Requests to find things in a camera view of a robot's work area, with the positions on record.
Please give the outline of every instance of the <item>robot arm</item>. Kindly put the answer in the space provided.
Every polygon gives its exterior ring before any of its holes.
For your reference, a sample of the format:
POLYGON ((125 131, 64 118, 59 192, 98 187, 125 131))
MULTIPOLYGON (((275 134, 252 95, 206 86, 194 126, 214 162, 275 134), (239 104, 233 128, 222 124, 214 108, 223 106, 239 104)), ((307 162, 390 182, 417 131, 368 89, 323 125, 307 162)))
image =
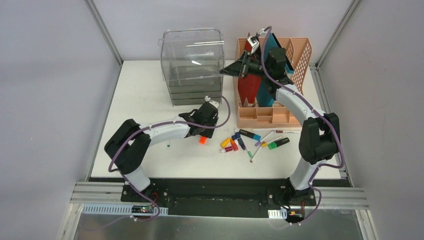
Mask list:
MULTIPOLYGON (((302 123, 299 141, 301 159, 284 191, 275 196, 278 203, 290 205, 298 203, 302 198, 309 197, 312 192, 310 181, 312 181, 314 172, 319 165, 327 162, 339 150, 329 126, 301 99, 304 97, 288 77, 286 50, 282 47, 271 48, 264 63, 269 75, 287 89, 271 81, 264 73, 258 57, 255 58, 251 52, 247 51, 244 51, 234 63, 222 69, 221 73, 238 78, 245 78, 248 74, 262 77, 261 80, 266 86, 267 93, 275 101, 284 105, 299 123, 302 123)), ((326 114, 315 106, 313 109, 331 123, 336 135, 340 138, 337 115, 335 113, 326 114)))
POLYGON ((192 126, 187 123, 195 123, 203 126, 215 126, 218 121, 217 101, 205 97, 205 103, 199 109, 193 109, 191 112, 179 114, 165 122, 174 122, 174 124, 164 124, 151 128, 157 123, 136 123, 133 119, 123 122, 112 138, 104 146, 104 150, 112 159, 118 152, 118 149, 135 132, 143 128, 147 130, 137 134, 132 142, 119 153, 115 160, 115 165, 138 191, 142 191, 150 185, 150 179, 146 176, 142 168, 142 161, 147 149, 157 143, 165 142, 171 139, 183 139, 195 135, 201 135, 211 138, 214 129, 205 129, 198 126, 192 126))

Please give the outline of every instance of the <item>black marker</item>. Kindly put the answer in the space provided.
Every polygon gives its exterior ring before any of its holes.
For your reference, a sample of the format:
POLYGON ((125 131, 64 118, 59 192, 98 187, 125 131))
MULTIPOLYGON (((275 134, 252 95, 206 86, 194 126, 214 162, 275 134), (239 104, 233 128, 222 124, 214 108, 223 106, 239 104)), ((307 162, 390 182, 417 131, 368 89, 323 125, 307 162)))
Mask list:
POLYGON ((238 132, 241 135, 246 136, 248 138, 251 138, 251 139, 254 139, 254 140, 257 140, 257 141, 260 141, 261 140, 261 136, 259 136, 257 134, 254 134, 253 132, 246 131, 246 130, 243 130, 243 129, 240 129, 238 132))

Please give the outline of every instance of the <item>white table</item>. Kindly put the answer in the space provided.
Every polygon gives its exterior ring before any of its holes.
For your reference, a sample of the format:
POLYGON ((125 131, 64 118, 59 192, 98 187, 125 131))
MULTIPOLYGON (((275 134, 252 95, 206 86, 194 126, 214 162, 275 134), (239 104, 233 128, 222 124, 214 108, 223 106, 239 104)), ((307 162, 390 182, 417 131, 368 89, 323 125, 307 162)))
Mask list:
MULTIPOLYGON (((315 105, 319 99, 315 91, 314 81, 309 72, 303 84, 304 95, 315 105)), ((144 172, 153 178, 230 178, 230 179, 281 179, 288 178, 300 159, 298 149, 300 134, 287 133, 284 137, 290 143, 269 150, 262 149, 253 163, 246 151, 219 153, 220 144, 234 134, 236 128, 236 112, 234 103, 233 81, 229 76, 223 80, 222 94, 229 100, 231 117, 228 123, 214 131, 213 138, 205 145, 199 144, 199 136, 165 142, 151 146, 144 156, 142 166, 144 172)), ((92 177, 120 177, 118 172, 108 172, 111 162, 105 153, 106 142, 127 119, 138 123, 154 123, 165 121, 186 113, 199 105, 175 106, 171 104, 166 84, 162 80, 160 61, 125 61, 119 76, 110 111, 107 116, 100 147, 95 158, 92 177)), ((222 123, 228 114, 224 101, 219 106, 219 121, 222 123)), ((275 138, 281 134, 273 133, 275 138)), ((255 141, 245 138, 252 153, 256 151, 255 141)), ((333 158, 329 161, 336 164, 333 158)), ((323 167, 316 175, 317 179, 340 179, 338 169, 323 167)))

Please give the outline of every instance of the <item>clear plastic container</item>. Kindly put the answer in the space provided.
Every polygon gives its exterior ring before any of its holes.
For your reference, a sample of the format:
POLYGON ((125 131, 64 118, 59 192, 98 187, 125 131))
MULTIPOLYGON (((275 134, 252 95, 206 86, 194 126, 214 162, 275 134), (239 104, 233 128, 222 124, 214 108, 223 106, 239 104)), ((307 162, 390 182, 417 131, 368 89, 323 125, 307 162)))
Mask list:
POLYGON ((159 40, 163 80, 172 105, 221 101, 225 66, 223 35, 216 28, 167 30, 159 40))

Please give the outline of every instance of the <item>orange marker cap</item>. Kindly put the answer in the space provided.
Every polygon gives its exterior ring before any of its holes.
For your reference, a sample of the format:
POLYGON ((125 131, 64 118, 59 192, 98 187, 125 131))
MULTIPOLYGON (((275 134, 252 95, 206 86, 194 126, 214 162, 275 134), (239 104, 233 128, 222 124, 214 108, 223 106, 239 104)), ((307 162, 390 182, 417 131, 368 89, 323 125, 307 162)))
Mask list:
POLYGON ((199 140, 199 143, 200 144, 205 144, 206 143, 206 139, 208 139, 207 137, 205 137, 205 136, 201 136, 200 137, 200 140, 199 140))
POLYGON ((232 146, 232 149, 234 149, 234 152, 239 150, 239 147, 237 146, 236 142, 233 139, 231 139, 229 142, 231 143, 231 146, 232 146))

